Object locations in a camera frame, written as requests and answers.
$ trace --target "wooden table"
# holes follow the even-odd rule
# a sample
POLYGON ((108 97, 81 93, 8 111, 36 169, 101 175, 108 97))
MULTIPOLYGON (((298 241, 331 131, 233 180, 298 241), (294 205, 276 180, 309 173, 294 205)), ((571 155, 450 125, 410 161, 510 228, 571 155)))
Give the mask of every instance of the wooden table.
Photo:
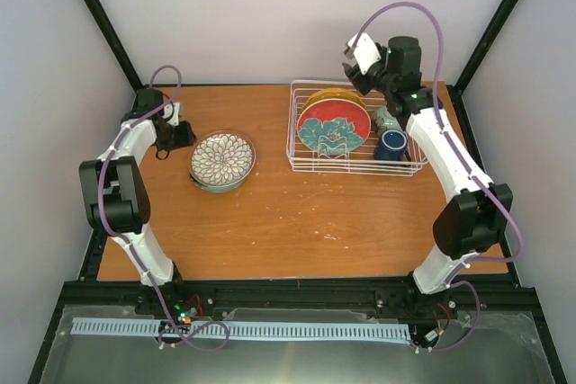
MULTIPOLYGON (((237 190, 215 194, 191 182, 189 148, 165 161, 148 151, 140 171, 152 204, 151 224, 167 256, 185 279, 389 276, 414 270, 434 244, 432 223, 446 204, 432 168, 413 177, 294 173, 285 154, 289 89, 182 89, 177 99, 196 135, 244 132, 256 147, 256 165, 237 190)), ((460 135, 444 85, 441 98, 460 135)), ((500 255, 500 247, 489 254, 500 255)), ((471 272, 506 270, 502 263, 475 263, 471 272)), ((98 280, 138 278, 120 247, 107 242, 98 280)))

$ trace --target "white wall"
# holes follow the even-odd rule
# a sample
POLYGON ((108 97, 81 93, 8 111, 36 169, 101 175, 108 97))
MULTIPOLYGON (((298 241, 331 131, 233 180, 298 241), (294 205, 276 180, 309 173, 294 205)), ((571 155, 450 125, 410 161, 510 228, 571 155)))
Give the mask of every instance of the white wall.
MULTIPOLYGON (((173 63, 187 83, 282 83, 344 78, 346 42, 374 11, 399 0, 101 0, 140 78, 173 63)), ((446 35, 443 78, 455 82, 500 0, 411 0, 437 14, 446 35)), ((371 34, 420 38, 425 78, 437 43, 432 26, 405 8, 371 34)))
POLYGON ((520 277, 536 286, 569 382, 576 382, 575 3, 520 0, 464 95, 489 172, 515 195, 527 243, 520 277))
POLYGON ((77 168, 131 90, 82 0, 0 0, 0 371, 26 382, 89 226, 77 168))

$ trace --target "dish rack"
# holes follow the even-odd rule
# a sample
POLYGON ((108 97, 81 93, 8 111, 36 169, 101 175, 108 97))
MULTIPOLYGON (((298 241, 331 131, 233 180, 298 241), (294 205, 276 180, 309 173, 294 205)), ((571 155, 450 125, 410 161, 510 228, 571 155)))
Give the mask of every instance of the dish rack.
POLYGON ((372 91, 362 96, 349 83, 337 81, 294 80, 290 83, 290 113, 288 116, 288 138, 286 140, 286 155, 293 171, 313 173, 345 173, 371 175, 401 175, 412 176, 428 163, 424 152, 418 144, 408 138, 408 149, 402 161, 380 161, 374 159, 374 151, 378 144, 378 136, 371 130, 364 144, 354 151, 341 155, 321 155, 307 148, 298 138, 296 125, 302 113, 302 106, 313 94, 328 88, 342 88, 358 94, 366 104, 368 114, 386 104, 383 95, 372 91))

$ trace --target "mug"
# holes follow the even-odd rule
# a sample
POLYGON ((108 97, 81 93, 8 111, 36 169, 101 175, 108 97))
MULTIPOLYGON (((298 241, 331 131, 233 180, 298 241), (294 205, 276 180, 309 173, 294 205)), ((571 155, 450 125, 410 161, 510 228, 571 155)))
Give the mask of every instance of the mug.
POLYGON ((400 161, 407 146, 408 139, 404 132, 389 129, 380 136, 374 158, 380 161, 400 161))

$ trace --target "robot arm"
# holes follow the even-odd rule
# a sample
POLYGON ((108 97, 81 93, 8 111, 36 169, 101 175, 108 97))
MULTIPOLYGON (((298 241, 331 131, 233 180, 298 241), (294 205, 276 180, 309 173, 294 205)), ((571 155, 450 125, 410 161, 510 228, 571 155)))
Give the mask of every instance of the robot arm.
MULTIPOLYGON (((150 120, 132 127, 131 124, 142 113, 149 112, 163 103, 163 94, 153 89, 137 93, 136 101, 121 124, 121 131, 130 126, 130 131, 116 149, 105 175, 103 199, 106 219, 117 233, 123 233, 130 242, 112 237, 126 252, 134 266, 139 269, 140 282, 152 286, 146 272, 140 269, 130 246, 134 246, 138 257, 152 273, 158 285, 172 281, 177 274, 174 263, 164 254, 149 225, 150 201, 138 166, 150 146, 166 152, 178 147, 190 146, 195 141, 190 124, 179 121, 182 112, 180 103, 169 104, 150 120)), ((109 148, 96 160, 80 165, 80 181, 84 196, 85 212, 92 228, 102 228, 97 205, 97 184, 103 161, 112 150, 109 148)))
POLYGON ((356 36, 345 51, 355 60, 354 66, 343 64, 346 76, 361 94, 375 89, 384 95, 389 112, 424 151, 444 190, 447 205, 433 226, 436 244, 413 273, 419 291, 433 294, 448 288, 471 259, 504 235, 506 220, 473 178, 488 187, 507 210, 512 193, 506 184, 494 185, 473 161, 442 107, 439 114, 443 125, 439 124, 432 91, 420 84, 421 49, 417 39, 395 37, 386 48, 364 33, 352 50, 355 40, 356 36))

